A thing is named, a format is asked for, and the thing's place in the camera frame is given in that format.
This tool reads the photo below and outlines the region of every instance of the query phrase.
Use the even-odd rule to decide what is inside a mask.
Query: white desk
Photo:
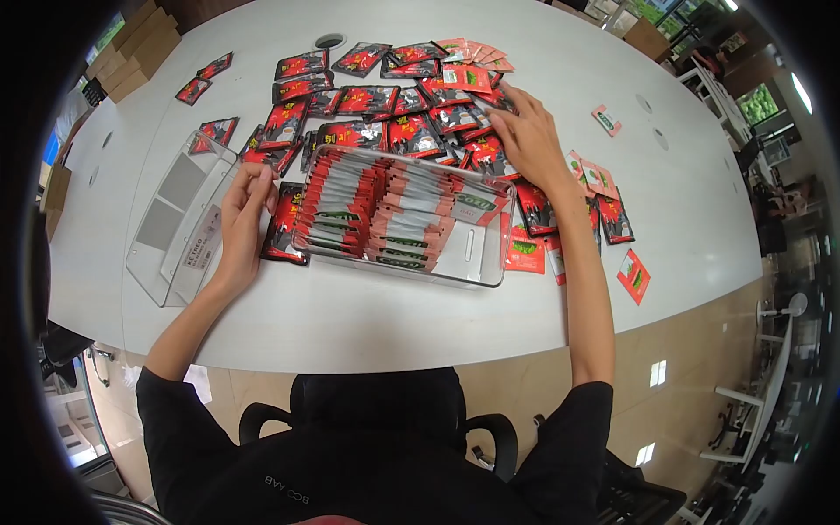
[[[158,308],[125,270],[125,256],[166,167],[208,120],[241,117],[230,143],[238,150],[270,110],[276,62],[336,31],[348,41],[330,53],[331,62],[359,40],[403,45],[464,36],[508,53],[517,72],[507,78],[543,100],[559,123],[564,150],[608,168],[622,189],[638,239],[632,247],[652,280],[637,306],[615,278],[630,245],[604,243],[617,331],[699,306],[761,276],[752,213],[726,136],[667,72],[620,39],[533,0],[424,5],[447,15],[410,25],[400,21],[416,10],[411,2],[258,1],[185,34],[147,85],[116,107],[106,101],[76,139],[68,162],[74,175],[52,246],[50,318],[148,353],[179,310]],[[465,19],[467,26],[459,23]],[[194,107],[173,98],[196,70],[230,50],[233,65]],[[412,85],[380,80],[378,68],[365,79],[336,74],[336,82]],[[591,116],[602,103],[622,121],[615,138]],[[306,127],[322,122],[311,118]],[[96,166],[97,181],[88,187]],[[298,166],[295,159],[286,180],[302,180]],[[565,346],[565,325],[558,322],[564,311],[564,288],[550,269],[542,276],[508,272],[495,290],[461,291],[318,262],[301,268],[263,261],[255,284],[207,336],[197,363],[337,373],[496,360]]]
[[[754,396],[747,396],[746,394],[731,391],[728,388],[722,388],[720,386],[715,388],[715,392],[718,394],[731,397],[737,401],[752,403],[756,406],[754,414],[755,421],[752,429],[750,430],[752,433],[749,436],[747,448],[744,450],[743,455],[736,456],[731,454],[711,454],[701,452],[700,457],[705,459],[714,459],[715,461],[725,461],[728,463],[743,463],[741,471],[744,472],[747,470],[750,460],[753,458],[753,455],[759,447],[762,438],[764,438],[764,432],[767,431],[767,427],[770,425],[770,419],[773,417],[773,408],[779,400],[779,393],[781,392],[782,385],[785,382],[785,370],[787,368],[788,359],[790,358],[790,346],[793,339],[793,319],[793,317],[788,318],[785,338],[782,341],[779,356],[773,363],[773,370],[770,372],[770,376],[767,380],[764,397],[758,398]],[[747,424],[744,422],[744,429],[741,433],[749,430],[746,427]]]
[[[697,62],[693,56],[690,59],[694,61],[696,68],[680,76],[677,80],[684,82],[693,76],[700,78],[702,85],[709,92],[707,98],[711,99],[717,111],[720,113],[718,121],[721,125],[728,124],[729,132],[738,143],[738,146],[742,148],[752,138],[752,134],[749,131],[749,124],[744,119],[743,113],[741,113],[741,109],[727,89],[717,81],[710,71]]]

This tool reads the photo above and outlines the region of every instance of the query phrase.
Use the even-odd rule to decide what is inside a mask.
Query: clear acrylic box
[[[449,240],[438,259],[438,264],[430,273],[385,265],[365,259],[343,257],[336,255],[332,251],[315,247],[304,249],[300,239],[297,238],[297,233],[293,232],[291,245],[295,249],[307,251],[315,256],[316,259],[335,265],[375,271],[446,286],[477,290],[481,288],[495,288],[501,284],[505,275],[507,248],[509,245],[508,232],[511,231],[513,208],[516,201],[516,187],[512,182],[426,160],[333,144],[323,144],[312,154],[307,182],[309,182],[309,177],[312,175],[312,170],[316,165],[318,157],[326,155],[331,150],[343,152],[344,158],[349,160],[396,160],[410,165],[413,169],[425,171],[435,176],[452,174],[466,181],[493,186],[505,192],[509,197],[507,203],[501,207],[501,212],[505,212],[507,215],[505,213],[497,213],[486,226],[477,226],[456,217],[452,234],[449,236]],[[306,199],[306,190],[307,186],[304,185],[304,200]],[[503,215],[507,217],[505,224],[501,223]]]
[[[238,169],[237,154],[200,131],[170,164],[125,260],[159,307],[185,307],[201,288],[222,244],[222,197]]]

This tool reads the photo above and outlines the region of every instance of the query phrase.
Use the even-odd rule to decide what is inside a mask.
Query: wall
[[[796,129],[802,137],[801,142],[794,144],[796,146],[796,153],[793,154],[795,158],[779,164],[780,171],[785,169],[788,176],[792,176],[796,180],[800,180],[805,175],[816,173],[823,183],[832,184],[835,182],[835,177],[832,174],[831,144],[820,129],[814,115],[810,115],[805,108],[805,104],[802,103],[799,93],[793,86],[793,80],[790,78],[790,70],[780,70],[773,76],[773,82],[783,97],[785,106],[788,108],[788,112],[790,112],[790,116],[796,124]],[[814,112],[820,110],[818,105],[815,105],[813,109]]]

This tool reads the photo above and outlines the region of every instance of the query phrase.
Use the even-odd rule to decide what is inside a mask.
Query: white table
[[[717,81],[710,71],[703,67],[693,56],[690,57],[690,60],[694,61],[696,67],[680,76],[677,80],[685,82],[693,76],[698,76],[700,78],[701,84],[705,86],[709,92],[703,102],[707,99],[711,99],[711,102],[720,113],[719,115],[716,115],[718,116],[718,121],[721,125],[728,124],[729,132],[732,133],[732,137],[738,143],[738,146],[742,148],[747,142],[749,142],[753,135],[749,131],[749,124],[746,119],[744,119],[741,109],[738,107],[735,99],[732,98],[732,95],[730,95],[727,89]]]
[[[199,123],[239,116],[238,150],[271,106],[276,62],[344,32],[335,61],[359,40],[410,44],[458,36],[508,53],[508,79],[543,100],[564,150],[609,169],[653,276],[639,307],[615,278],[630,245],[604,244],[618,332],[709,302],[761,276],[759,243],[725,134],[696,97],[620,39],[533,0],[432,0],[446,13],[406,24],[412,2],[258,1],[216,17],[183,41],[146,85],[97,109],[76,139],[74,171],[52,246],[50,318],[92,339],[146,354],[178,314],[158,308],[125,270],[144,210]],[[464,26],[459,21],[468,19]],[[284,23],[295,20],[295,23]],[[194,107],[173,97],[195,71],[232,50],[232,67]],[[380,81],[336,75],[340,84]],[[651,113],[637,99],[643,96]],[[606,104],[623,124],[610,138],[591,116]],[[312,118],[307,129],[323,122]],[[660,146],[654,129],[668,143]],[[114,130],[107,148],[100,147]],[[91,171],[97,180],[88,187]],[[296,159],[287,180],[301,181]],[[263,224],[268,223],[267,214]],[[565,346],[564,288],[547,275],[508,272],[495,290],[462,291],[313,262],[263,262],[255,284],[207,336],[201,365],[245,370],[410,370],[496,360]]]
[[[748,428],[747,422],[744,422],[741,430],[741,435],[745,432],[751,432],[747,442],[747,448],[743,455],[737,456],[733,454],[712,454],[708,452],[701,452],[700,457],[705,459],[714,459],[715,461],[724,461],[727,463],[743,463],[741,472],[745,472],[749,466],[750,460],[753,458],[755,451],[758,449],[764,432],[770,425],[770,419],[773,417],[773,408],[779,400],[779,394],[782,390],[782,385],[785,383],[785,370],[787,369],[788,360],[790,359],[790,346],[793,341],[793,320],[792,316],[788,318],[788,326],[785,330],[785,338],[782,340],[779,356],[773,363],[773,369],[765,386],[764,397],[755,397],[735,392],[728,388],[721,386],[715,387],[715,392],[723,396],[731,397],[737,401],[751,403],[756,406],[751,417],[754,417],[753,426]]]

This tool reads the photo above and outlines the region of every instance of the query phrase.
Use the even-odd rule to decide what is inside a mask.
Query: black chair backrest
[[[684,492],[648,483],[641,469],[626,465],[607,450],[597,500],[600,525],[664,525],[686,499]]]

